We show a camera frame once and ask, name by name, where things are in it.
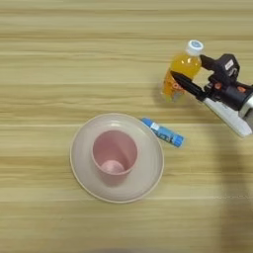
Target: blue marker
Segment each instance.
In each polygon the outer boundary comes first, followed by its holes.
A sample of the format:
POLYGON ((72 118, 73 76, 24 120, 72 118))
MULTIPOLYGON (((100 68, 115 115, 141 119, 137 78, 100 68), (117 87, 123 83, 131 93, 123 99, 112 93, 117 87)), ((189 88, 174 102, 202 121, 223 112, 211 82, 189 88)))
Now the blue marker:
POLYGON ((151 130, 161 139, 180 147, 184 142, 184 137, 173 132, 172 130, 160 126, 151 119, 143 118, 141 120, 144 124, 151 128, 151 130))

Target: bottle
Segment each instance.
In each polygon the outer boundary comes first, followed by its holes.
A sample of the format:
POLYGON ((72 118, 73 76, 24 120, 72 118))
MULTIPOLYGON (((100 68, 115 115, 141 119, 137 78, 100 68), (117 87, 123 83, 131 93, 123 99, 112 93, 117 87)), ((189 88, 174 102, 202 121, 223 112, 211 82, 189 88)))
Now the bottle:
POLYGON ((146 124, 155 134, 157 137, 172 143, 174 146, 180 147, 184 142, 184 137, 173 132, 172 130, 160 126, 151 119, 143 118, 141 120, 144 124, 146 124))
POLYGON ((189 41, 186 50, 174 57, 162 87, 162 95, 166 100, 177 101, 185 93, 185 90, 175 81, 170 71, 179 72, 193 80, 202 67, 200 54, 203 48, 204 45, 201 42, 189 41))

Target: robotic arm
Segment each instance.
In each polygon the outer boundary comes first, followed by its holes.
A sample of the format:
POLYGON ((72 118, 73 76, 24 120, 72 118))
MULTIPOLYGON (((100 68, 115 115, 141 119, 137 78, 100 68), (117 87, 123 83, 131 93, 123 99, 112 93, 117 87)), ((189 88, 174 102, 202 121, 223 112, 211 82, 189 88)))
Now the robotic arm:
POLYGON ((178 84, 204 102, 239 135, 253 131, 253 86, 237 81, 240 66, 233 54, 214 60, 201 55, 202 67, 213 71, 204 90, 185 75, 173 72, 178 84))

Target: orange bottle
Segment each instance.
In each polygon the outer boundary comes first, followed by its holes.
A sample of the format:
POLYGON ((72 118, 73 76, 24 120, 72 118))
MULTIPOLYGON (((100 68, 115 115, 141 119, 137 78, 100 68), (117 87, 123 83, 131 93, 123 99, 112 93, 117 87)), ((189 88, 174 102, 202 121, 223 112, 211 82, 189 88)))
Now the orange bottle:
POLYGON ((186 50, 174 57, 163 82, 162 94, 166 100, 177 101, 185 93, 170 71, 182 73, 193 80, 202 67, 200 54, 203 48, 201 42, 189 41, 186 50))

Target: cup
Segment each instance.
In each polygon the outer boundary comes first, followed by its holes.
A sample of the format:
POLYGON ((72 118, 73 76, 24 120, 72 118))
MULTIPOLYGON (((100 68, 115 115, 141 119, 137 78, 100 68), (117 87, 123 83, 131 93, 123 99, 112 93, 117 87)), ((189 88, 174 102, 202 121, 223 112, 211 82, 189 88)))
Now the cup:
POLYGON ((120 184, 137 159, 134 140, 120 130, 108 130, 94 141, 92 159, 102 180, 110 186, 120 184))

